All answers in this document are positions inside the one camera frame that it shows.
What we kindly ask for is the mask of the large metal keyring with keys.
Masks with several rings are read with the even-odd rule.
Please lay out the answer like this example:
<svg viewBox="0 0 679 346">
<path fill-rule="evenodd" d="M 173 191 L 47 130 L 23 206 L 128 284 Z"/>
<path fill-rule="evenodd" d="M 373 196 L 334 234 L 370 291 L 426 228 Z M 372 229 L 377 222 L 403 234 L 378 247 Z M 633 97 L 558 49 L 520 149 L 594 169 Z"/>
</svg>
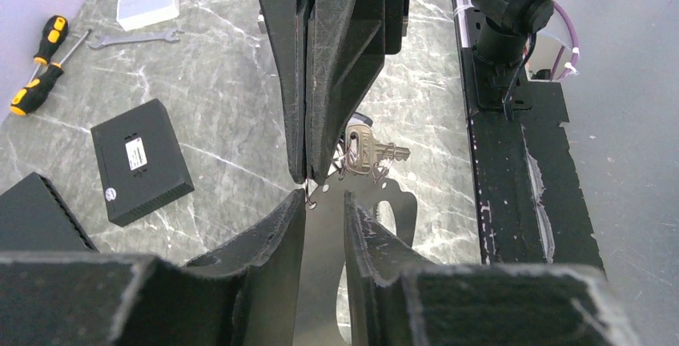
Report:
<svg viewBox="0 0 679 346">
<path fill-rule="evenodd" d="M 415 236 L 418 202 L 394 179 L 345 171 L 335 161 L 322 186 L 313 185 L 307 210 L 296 307 L 294 345 L 349 345 L 351 322 L 344 253 L 344 193 L 356 193 L 372 215 L 387 211 L 388 225 L 407 244 Z"/>
</svg>

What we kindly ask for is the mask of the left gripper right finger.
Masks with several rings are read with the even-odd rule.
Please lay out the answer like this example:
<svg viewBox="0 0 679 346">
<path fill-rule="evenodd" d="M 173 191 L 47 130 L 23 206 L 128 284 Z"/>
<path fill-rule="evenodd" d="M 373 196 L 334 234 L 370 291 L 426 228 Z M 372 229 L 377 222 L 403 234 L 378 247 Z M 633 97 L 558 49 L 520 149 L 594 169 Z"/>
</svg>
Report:
<svg viewBox="0 0 679 346">
<path fill-rule="evenodd" d="M 440 267 L 344 194 L 344 251 L 354 345 L 434 345 L 423 296 Z"/>
</svg>

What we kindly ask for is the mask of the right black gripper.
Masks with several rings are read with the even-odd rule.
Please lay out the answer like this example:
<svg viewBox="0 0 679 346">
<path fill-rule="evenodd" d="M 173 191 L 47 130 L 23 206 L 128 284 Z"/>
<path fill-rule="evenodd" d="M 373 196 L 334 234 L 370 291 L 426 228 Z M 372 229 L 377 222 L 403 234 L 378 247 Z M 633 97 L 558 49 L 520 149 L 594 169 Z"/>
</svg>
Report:
<svg viewBox="0 0 679 346">
<path fill-rule="evenodd" d="M 289 173 L 295 183 L 308 176 L 323 184 L 345 124 L 384 64 L 384 37 L 385 54 L 401 51 L 409 0 L 314 0 L 308 32 L 311 0 L 259 4 L 278 71 Z"/>
</svg>

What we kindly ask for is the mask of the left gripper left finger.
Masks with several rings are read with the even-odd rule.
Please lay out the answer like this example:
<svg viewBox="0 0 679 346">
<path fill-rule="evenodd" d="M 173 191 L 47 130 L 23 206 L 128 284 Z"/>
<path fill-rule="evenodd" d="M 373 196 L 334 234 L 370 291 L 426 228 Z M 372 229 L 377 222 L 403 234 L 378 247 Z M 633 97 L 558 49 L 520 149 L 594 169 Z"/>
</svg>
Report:
<svg viewBox="0 0 679 346">
<path fill-rule="evenodd" d="M 304 244 L 303 190 L 225 244 L 187 262 L 229 283 L 219 345 L 290 345 Z"/>
</svg>

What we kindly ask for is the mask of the silver key black tag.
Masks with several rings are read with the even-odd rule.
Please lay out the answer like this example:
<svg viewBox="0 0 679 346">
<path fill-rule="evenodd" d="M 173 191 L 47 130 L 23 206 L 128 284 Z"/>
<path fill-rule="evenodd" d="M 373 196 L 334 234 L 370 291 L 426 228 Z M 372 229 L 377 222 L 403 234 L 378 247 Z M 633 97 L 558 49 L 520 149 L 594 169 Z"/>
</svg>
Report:
<svg viewBox="0 0 679 346">
<path fill-rule="evenodd" d="M 339 146 L 343 169 L 356 175 L 371 175 L 375 182 L 388 174 L 395 161 L 407 160 L 411 154 L 407 147 L 381 143 L 373 134 L 372 120 L 361 113 L 351 116 Z"/>
</svg>

